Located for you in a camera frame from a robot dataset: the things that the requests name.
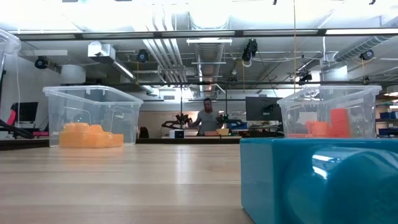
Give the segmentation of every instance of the clear plastic bin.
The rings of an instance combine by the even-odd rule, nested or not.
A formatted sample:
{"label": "clear plastic bin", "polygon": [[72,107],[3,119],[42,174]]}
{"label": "clear plastic bin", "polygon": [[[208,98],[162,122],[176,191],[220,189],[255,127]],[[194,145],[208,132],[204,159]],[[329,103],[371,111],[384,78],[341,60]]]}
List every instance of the clear plastic bin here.
{"label": "clear plastic bin", "polygon": [[381,86],[317,86],[278,100],[285,137],[375,138]]}
{"label": "clear plastic bin", "polygon": [[[79,147],[79,144],[84,145],[82,147],[114,147],[106,142],[113,137],[124,146],[136,142],[142,100],[117,89],[99,85],[44,87],[43,92],[49,98],[51,147]],[[72,132],[66,138],[65,132],[70,131],[71,127]],[[89,134],[88,130],[96,134],[101,131],[105,138],[99,136],[93,139],[93,135],[89,138],[82,133],[73,133],[76,131]]]}

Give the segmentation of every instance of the ceiling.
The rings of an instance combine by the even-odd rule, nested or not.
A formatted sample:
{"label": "ceiling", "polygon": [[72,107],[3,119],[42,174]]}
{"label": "ceiling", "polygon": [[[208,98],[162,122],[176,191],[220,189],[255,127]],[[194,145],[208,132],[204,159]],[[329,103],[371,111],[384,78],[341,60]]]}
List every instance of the ceiling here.
{"label": "ceiling", "polygon": [[[9,11],[0,15],[0,29],[8,31],[20,30],[20,32],[38,32],[40,30],[56,30],[57,32],[78,30],[79,32],[132,32],[131,24],[144,22],[145,18],[156,14],[160,9],[172,12],[172,25],[176,30],[189,30],[192,28],[190,23],[190,11],[197,7],[195,1],[162,1],[162,6],[158,1],[131,1],[115,2],[113,0],[101,0],[94,3],[86,0],[86,4],[61,3],[60,1],[29,1],[18,11]],[[201,5],[206,5],[204,16],[210,20],[217,20],[218,13],[230,14],[228,29],[293,29],[294,10],[293,0],[278,1],[274,6],[273,0],[264,1],[220,1],[216,4],[211,1],[201,1]],[[376,1],[375,5],[370,6],[367,1],[346,0],[296,0],[296,28],[298,29],[327,29],[327,28],[362,28],[362,27],[382,27],[391,19],[398,16],[398,2]],[[37,9],[42,6],[53,7],[54,10]],[[32,18],[30,23],[23,23],[23,18]],[[335,52],[348,49],[350,46],[360,43],[367,37],[326,37],[325,51],[329,57]],[[300,67],[309,61],[307,58],[322,57],[323,37],[257,37],[258,51],[263,52],[256,55],[256,59],[270,59],[270,62],[252,61],[250,67],[245,67],[240,63],[235,63],[241,58],[243,50],[248,43],[247,38],[232,38],[231,44],[224,45],[222,62],[220,66],[218,80],[227,80],[231,76],[233,69],[238,81],[289,81],[290,74],[295,68]],[[49,56],[51,61],[59,65],[75,64],[86,68],[87,77],[90,79],[102,79],[103,83],[115,84],[120,82],[120,74],[113,67],[105,64],[94,63],[87,57],[88,44],[91,41],[30,41],[23,42],[23,50],[67,50],[66,56]],[[146,49],[147,46],[142,40],[102,40],[103,44],[111,44],[117,50],[117,58],[123,61],[132,70],[157,70],[157,62],[150,55],[148,62],[137,67],[136,55],[138,50]],[[287,58],[294,57],[292,53],[296,43],[297,57],[296,66],[294,60]],[[195,44],[187,44],[187,39],[177,39],[183,64],[193,70],[197,68],[192,65],[196,62]],[[347,79],[361,80],[363,76],[370,76],[372,80],[395,80],[398,79],[398,52],[395,48],[398,38],[394,37],[387,42],[373,48],[375,59],[366,62],[364,66],[359,58],[349,59],[344,63],[348,66]],[[37,57],[21,55],[31,61]],[[140,74],[142,82],[159,82],[157,74]],[[188,77],[188,81],[199,81],[197,75]],[[266,88],[269,86],[245,86],[245,88]],[[242,85],[233,88],[242,89]]]}

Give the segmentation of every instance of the desk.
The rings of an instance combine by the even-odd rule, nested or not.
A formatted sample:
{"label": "desk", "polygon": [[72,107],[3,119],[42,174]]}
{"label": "desk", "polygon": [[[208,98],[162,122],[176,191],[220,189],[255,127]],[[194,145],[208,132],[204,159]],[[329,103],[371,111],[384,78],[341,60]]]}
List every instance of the desk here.
{"label": "desk", "polygon": [[1,223],[252,223],[239,145],[0,151]]}

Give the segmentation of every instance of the metal pipe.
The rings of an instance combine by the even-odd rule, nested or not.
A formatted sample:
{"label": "metal pipe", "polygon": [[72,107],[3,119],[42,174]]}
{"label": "metal pipe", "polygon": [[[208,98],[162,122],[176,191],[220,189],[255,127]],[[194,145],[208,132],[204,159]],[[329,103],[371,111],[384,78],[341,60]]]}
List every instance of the metal pipe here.
{"label": "metal pipe", "polygon": [[192,62],[192,65],[226,65],[226,62]]}
{"label": "metal pipe", "polygon": [[[246,81],[245,85],[293,85],[294,82],[257,82]],[[243,82],[177,82],[177,83],[145,83],[146,85],[243,85]],[[349,85],[349,84],[379,84],[379,85],[398,85],[398,82],[384,82],[384,81],[322,81],[322,82],[308,82],[306,84],[324,84],[324,85]]]}
{"label": "metal pipe", "polygon": [[[157,27],[157,29],[159,31],[165,31],[164,26],[163,26],[163,22],[162,22],[163,21],[162,17],[163,17],[163,14],[161,14],[161,13],[157,13],[155,15],[155,26]],[[170,56],[171,56],[171,58],[173,60],[174,65],[176,65],[177,68],[178,68],[177,59],[175,58],[175,54],[174,54],[173,48],[172,48],[172,46],[171,46],[171,44],[169,42],[169,39],[163,39],[163,42],[166,45],[166,48],[167,48],[167,50],[170,53]],[[168,61],[169,65],[170,65],[170,68],[173,68],[173,66],[169,62],[169,59],[167,59],[167,61]],[[181,71],[177,70],[177,71],[174,71],[174,72],[179,75],[181,82],[185,82],[185,79],[183,78],[183,75],[182,75]]]}
{"label": "metal pipe", "polygon": [[0,80],[1,80],[1,77],[2,77],[2,70],[4,68],[5,59],[6,59],[6,54],[4,53],[4,51],[0,50]]}
{"label": "metal pipe", "polygon": [[223,93],[226,94],[226,88],[225,88],[225,90],[223,90],[222,87],[219,86],[219,84],[216,84],[216,86],[217,86]]}
{"label": "metal pipe", "polygon": [[225,114],[228,114],[228,99],[227,99],[227,88],[225,88]]}
{"label": "metal pipe", "polygon": [[[149,31],[155,31],[155,27],[152,23],[152,17],[149,17],[148,23],[146,23],[146,27],[148,28]],[[167,56],[167,52],[163,48],[162,41],[160,41],[160,39],[154,39],[154,40],[148,40],[148,41],[153,46],[154,50],[157,51],[160,61],[163,63],[163,66],[168,67],[168,68],[173,68],[173,66],[170,63],[170,60]],[[170,72],[170,76],[173,77],[173,82],[178,82],[178,78],[177,78],[176,74],[174,74],[173,72]]]}
{"label": "metal pipe", "polygon": [[[172,25],[172,15],[171,15],[171,13],[169,13],[169,10],[165,10],[164,11],[164,23],[165,23],[165,26],[166,26],[166,30],[174,31],[174,28],[173,28],[173,25]],[[182,63],[180,50],[178,49],[177,41],[175,39],[170,39],[170,41],[172,43],[172,47],[173,47],[174,52],[175,52],[176,60],[178,62],[178,63],[175,63],[175,64],[178,65],[178,67],[180,69],[182,69],[182,68],[184,68],[184,64]],[[185,82],[188,81],[186,73],[182,72],[182,77],[183,77],[183,80]]]}
{"label": "metal pipe", "polygon": [[[133,29],[135,31],[147,31],[148,28],[144,25],[140,25],[140,24],[136,24],[133,25]],[[160,55],[159,50],[157,49],[156,44],[154,43],[153,40],[148,40],[148,39],[143,39],[142,42],[145,44],[145,46],[148,48],[149,52],[152,54],[153,58],[156,60],[156,62],[158,63],[158,65],[160,66],[161,69],[165,69],[165,65],[163,63],[163,61],[161,61],[161,58],[158,57],[158,55]],[[174,82],[175,80],[170,76],[169,72],[165,72],[165,75],[167,77],[167,79],[171,82]]]}
{"label": "metal pipe", "polygon": [[158,70],[137,70],[137,71],[132,71],[135,74],[155,74],[159,73]]}
{"label": "metal pipe", "polygon": [[[147,49],[149,50],[150,54],[152,54],[153,58],[155,59],[155,61],[156,61],[157,64],[158,64],[158,66],[159,66],[160,68],[164,68],[164,67],[162,66],[162,64],[160,63],[159,58],[156,56],[154,49],[152,49],[152,46],[149,44],[148,40],[142,40],[142,42],[145,44],[145,46],[146,46]],[[159,74],[160,79],[161,79],[163,82],[165,82],[165,80],[163,79],[162,75],[161,75],[160,73],[158,73],[158,74]],[[166,77],[167,77],[169,80],[171,80],[168,73],[165,73],[165,75],[166,75]]]}

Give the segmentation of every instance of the hanging wire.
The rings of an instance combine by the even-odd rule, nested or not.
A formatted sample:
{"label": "hanging wire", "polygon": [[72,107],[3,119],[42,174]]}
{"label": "hanging wire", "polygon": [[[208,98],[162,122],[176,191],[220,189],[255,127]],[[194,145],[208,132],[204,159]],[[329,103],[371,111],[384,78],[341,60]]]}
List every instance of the hanging wire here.
{"label": "hanging wire", "polygon": [[139,62],[137,62],[137,81],[136,81],[136,85],[139,84]]}
{"label": "hanging wire", "polygon": [[293,0],[293,16],[294,16],[294,93],[296,92],[296,51],[297,51],[297,40],[296,40],[296,0]]}
{"label": "hanging wire", "polygon": [[242,72],[243,72],[243,92],[244,92],[244,65],[242,63]]}
{"label": "hanging wire", "polygon": [[[261,63],[262,63],[262,69],[265,71],[265,73],[266,73],[266,75],[267,75],[267,78],[268,78],[268,81],[271,82],[271,79],[269,78],[269,74],[267,74],[266,66],[264,65],[264,61],[262,60],[261,54],[260,54],[260,53],[259,53],[259,56],[260,56]],[[272,88],[272,91],[273,91],[274,94],[275,94],[275,97],[278,97],[278,96],[276,95],[275,88],[272,86],[272,84],[271,84],[271,88]]]}

